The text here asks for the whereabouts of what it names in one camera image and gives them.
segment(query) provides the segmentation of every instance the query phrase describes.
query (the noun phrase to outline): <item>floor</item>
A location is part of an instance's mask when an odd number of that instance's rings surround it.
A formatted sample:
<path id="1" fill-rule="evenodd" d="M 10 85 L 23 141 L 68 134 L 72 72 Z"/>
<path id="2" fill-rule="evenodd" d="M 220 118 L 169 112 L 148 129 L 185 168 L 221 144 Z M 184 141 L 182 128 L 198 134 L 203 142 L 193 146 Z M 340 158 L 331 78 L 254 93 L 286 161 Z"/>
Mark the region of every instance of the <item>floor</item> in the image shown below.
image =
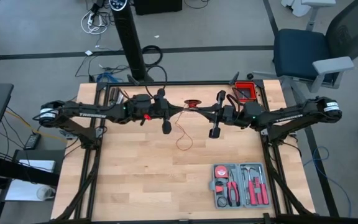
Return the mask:
<path id="1" fill-rule="evenodd" d="M 187 0 L 200 6 L 199 0 Z M 332 18 L 352 0 L 338 0 L 336 6 L 321 9 L 315 31 L 325 32 Z M 274 71 L 272 51 L 274 35 L 266 6 L 273 12 L 278 29 L 304 29 L 308 15 L 297 18 L 281 6 L 279 0 L 212 0 L 204 9 L 183 6 L 176 13 L 134 16 L 142 46 L 158 45 L 161 48 L 230 46 L 226 50 L 196 52 L 186 50 L 165 54 L 162 66 L 168 71 L 168 79 L 175 80 L 228 80 L 236 72 L 241 78 L 253 70 Z M 9 106 L 31 125 L 31 118 L 39 112 L 41 104 L 52 100 L 69 100 L 76 95 L 80 83 L 87 77 L 74 77 L 83 57 L 28 58 L 27 54 L 95 51 L 97 35 L 85 34 L 80 19 L 86 13 L 84 0 L 0 0 L 0 55 L 25 55 L 23 59 L 0 60 L 0 83 L 15 85 Z M 101 47 L 120 49 L 120 41 L 114 27 L 102 35 Z M 151 62 L 158 55 L 146 55 Z M 103 66 L 115 67 L 126 64 L 125 57 L 103 56 L 92 61 L 90 72 L 98 73 Z M 313 126 L 316 142 L 329 149 L 330 157 L 324 161 L 327 175 L 339 183 L 348 193 L 352 203 L 352 217 L 358 217 L 358 59 L 356 69 L 347 72 L 338 90 L 322 88 L 317 95 L 327 96 L 339 102 L 343 119 L 336 124 Z M 86 75 L 88 63 L 79 71 Z M 151 74 L 162 80 L 159 71 Z M 117 75 L 124 78 L 126 73 Z M 314 98 L 304 84 L 298 85 L 308 98 Z M 285 93 L 287 103 L 294 104 L 291 92 Z M 30 131 L 18 120 L 7 116 L 23 141 Z M 43 129 L 58 134 L 55 129 Z M 17 140 L 9 130 L 8 135 Z M 303 161 L 311 159 L 310 149 L 303 131 L 298 133 Z M 63 149 L 64 143 L 42 138 L 39 149 Z M 13 154 L 18 149 L 11 143 L 7 151 L 6 139 L 0 135 L 0 151 Z M 316 169 L 312 164 L 305 167 L 316 211 L 328 215 Z M 331 183 L 336 205 L 342 217 L 348 214 L 344 193 Z M 0 223 L 37 223 L 49 219 L 52 202 L 9 202 Z"/>

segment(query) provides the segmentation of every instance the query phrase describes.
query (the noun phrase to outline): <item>black box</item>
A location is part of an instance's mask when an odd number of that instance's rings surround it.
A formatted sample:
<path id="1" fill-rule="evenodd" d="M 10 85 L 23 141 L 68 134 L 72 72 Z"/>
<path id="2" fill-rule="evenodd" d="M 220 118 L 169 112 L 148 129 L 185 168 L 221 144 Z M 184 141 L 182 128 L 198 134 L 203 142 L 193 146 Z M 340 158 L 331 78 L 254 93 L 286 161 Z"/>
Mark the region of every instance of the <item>black box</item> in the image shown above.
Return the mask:
<path id="1" fill-rule="evenodd" d="M 182 0 L 134 0 L 137 15 L 161 12 L 177 12 L 182 9 Z"/>

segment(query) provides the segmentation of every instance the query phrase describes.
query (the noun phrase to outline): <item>red container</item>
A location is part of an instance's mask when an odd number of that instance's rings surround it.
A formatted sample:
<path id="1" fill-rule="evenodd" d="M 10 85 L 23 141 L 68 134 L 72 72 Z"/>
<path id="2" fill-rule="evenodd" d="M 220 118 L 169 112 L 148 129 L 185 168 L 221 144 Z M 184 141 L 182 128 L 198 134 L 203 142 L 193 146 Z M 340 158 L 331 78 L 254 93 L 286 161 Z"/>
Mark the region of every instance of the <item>red container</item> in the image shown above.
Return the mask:
<path id="1" fill-rule="evenodd" d="M 256 100 L 255 84 L 253 82 L 236 82 L 234 86 L 238 89 L 238 91 L 234 90 L 234 94 L 240 99 L 241 103 Z"/>

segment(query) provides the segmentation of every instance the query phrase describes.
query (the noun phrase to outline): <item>robotic arm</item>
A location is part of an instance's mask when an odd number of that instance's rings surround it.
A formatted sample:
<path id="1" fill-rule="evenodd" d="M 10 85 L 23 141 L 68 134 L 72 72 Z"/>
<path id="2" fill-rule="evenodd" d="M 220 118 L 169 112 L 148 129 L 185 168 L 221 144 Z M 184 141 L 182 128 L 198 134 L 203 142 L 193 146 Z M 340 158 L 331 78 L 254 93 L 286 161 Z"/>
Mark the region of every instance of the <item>robotic arm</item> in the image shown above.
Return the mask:
<path id="1" fill-rule="evenodd" d="M 218 138 L 220 135 L 219 124 L 238 126 L 242 129 L 252 128 L 255 131 L 266 130 L 270 142 L 279 142 L 289 133 L 305 128 L 312 124 L 335 123 L 342 118 L 342 111 L 336 101 L 326 97 L 317 97 L 314 100 L 306 100 L 304 103 L 281 108 L 276 111 L 265 111 L 258 102 L 245 103 L 240 111 L 235 105 L 224 105 L 225 91 L 220 91 L 216 97 L 217 103 L 210 107 L 183 108 L 171 105 L 164 98 L 164 89 L 159 89 L 157 94 L 150 97 L 147 94 L 134 95 L 129 98 L 123 92 L 113 89 L 110 105 L 87 105 L 72 101 L 53 101 L 42 105 L 40 114 L 34 119 L 46 128 L 61 128 L 66 132 L 78 136 L 82 147 L 96 148 L 99 146 L 98 133 L 93 128 L 84 128 L 72 121 L 73 117 L 108 119 L 113 123 L 127 124 L 130 121 L 163 119 L 162 132 L 169 134 L 171 124 L 169 119 L 183 110 L 199 113 L 213 123 L 209 131 L 210 138 Z M 289 121 L 283 125 L 276 125 L 282 121 Z"/>

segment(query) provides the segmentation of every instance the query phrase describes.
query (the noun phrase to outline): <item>red-handled pliers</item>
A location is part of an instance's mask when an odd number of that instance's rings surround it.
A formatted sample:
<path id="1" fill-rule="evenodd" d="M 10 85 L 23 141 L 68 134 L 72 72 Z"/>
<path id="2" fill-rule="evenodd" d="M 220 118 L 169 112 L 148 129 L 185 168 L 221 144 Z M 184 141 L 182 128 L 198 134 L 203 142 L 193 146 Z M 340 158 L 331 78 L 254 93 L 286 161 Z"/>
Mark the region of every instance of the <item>red-handled pliers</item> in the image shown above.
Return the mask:
<path id="1" fill-rule="evenodd" d="M 237 187 L 237 183 L 233 179 L 233 174 L 229 169 L 229 182 L 227 183 L 227 201 L 229 202 L 230 206 L 232 206 L 231 190 L 233 190 L 234 194 L 236 195 L 236 205 L 240 206 L 239 189 Z"/>

